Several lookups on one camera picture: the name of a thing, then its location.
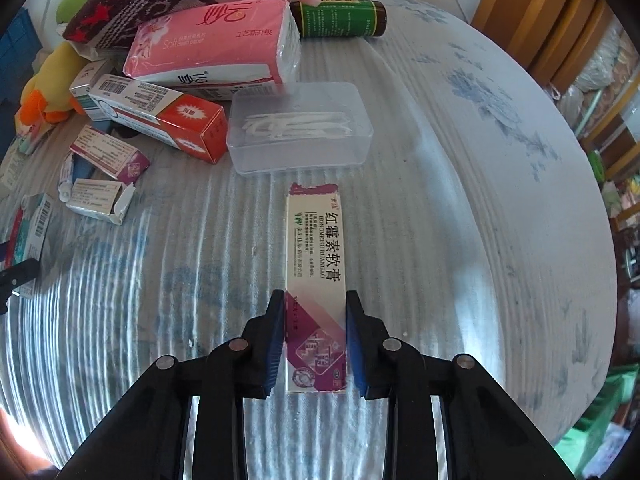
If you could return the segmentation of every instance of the round table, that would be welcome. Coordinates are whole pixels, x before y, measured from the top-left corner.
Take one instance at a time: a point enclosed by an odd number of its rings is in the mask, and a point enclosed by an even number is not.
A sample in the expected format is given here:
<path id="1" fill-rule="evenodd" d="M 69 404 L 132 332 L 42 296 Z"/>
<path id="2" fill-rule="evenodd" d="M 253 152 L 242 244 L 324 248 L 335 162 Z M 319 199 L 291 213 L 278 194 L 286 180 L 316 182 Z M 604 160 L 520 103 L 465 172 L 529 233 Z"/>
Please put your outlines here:
<path id="1" fill-rule="evenodd" d="M 415 0 L 381 0 L 382 38 L 303 41 L 301 80 L 353 82 L 366 163 L 245 178 L 145 136 L 152 161 L 122 226 L 56 202 L 41 294 L 0 319 L 2 404 L 63 465 L 155 358 L 207 354 L 284 287 L 290 184 L 340 187 L 346 285 L 424 354 L 468 352 L 557 440 L 602 386 L 616 273 L 607 215 L 571 130 L 490 40 Z M 0 201 L 56 194 L 83 124 L 61 126 Z M 346 394 L 246 402 L 251 478 L 382 475 L 385 409 Z M 439 433 L 439 457 L 444 457 Z"/>

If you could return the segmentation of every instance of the erythromycin ointment box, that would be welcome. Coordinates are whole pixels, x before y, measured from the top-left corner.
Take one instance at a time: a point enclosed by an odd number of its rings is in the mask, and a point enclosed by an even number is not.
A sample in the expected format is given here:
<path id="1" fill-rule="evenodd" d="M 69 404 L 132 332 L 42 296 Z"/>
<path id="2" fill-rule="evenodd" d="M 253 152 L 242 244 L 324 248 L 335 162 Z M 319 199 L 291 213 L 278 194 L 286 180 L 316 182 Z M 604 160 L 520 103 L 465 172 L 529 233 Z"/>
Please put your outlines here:
<path id="1" fill-rule="evenodd" d="M 346 288 L 338 186 L 294 184 L 287 199 L 287 391 L 346 387 Z"/>

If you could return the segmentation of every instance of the green label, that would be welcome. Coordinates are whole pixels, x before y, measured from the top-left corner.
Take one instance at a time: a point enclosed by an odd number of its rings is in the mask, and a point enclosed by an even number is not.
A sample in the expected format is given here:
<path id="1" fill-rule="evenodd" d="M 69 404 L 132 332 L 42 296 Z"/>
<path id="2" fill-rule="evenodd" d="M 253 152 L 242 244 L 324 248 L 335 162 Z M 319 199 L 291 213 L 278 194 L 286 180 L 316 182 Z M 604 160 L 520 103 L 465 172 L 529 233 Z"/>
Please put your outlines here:
<path id="1" fill-rule="evenodd" d="M 317 7 L 300 5 L 300 36 L 373 36 L 376 6 L 366 0 L 323 0 Z"/>

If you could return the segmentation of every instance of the diamond-shaped logo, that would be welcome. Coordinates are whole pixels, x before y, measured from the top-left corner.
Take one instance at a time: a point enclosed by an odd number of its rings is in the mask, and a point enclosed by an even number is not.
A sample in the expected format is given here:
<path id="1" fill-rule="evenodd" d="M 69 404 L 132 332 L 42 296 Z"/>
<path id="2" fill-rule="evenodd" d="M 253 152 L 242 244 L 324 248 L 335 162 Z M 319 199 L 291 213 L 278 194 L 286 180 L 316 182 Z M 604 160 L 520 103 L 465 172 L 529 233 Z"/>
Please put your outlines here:
<path id="1" fill-rule="evenodd" d="M 296 349 L 296 355 L 317 375 L 324 374 L 344 354 L 344 347 L 318 328 Z"/>

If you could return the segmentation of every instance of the plastic box lid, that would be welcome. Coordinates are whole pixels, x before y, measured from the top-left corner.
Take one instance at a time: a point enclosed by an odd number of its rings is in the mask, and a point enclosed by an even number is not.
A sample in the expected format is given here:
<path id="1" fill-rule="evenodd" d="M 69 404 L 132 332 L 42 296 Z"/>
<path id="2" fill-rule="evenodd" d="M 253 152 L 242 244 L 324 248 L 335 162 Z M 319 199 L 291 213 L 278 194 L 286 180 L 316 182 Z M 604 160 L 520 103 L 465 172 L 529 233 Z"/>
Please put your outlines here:
<path id="1" fill-rule="evenodd" d="M 351 83 L 288 83 L 234 95 L 226 144 L 240 174 L 362 164 L 373 127 Z"/>

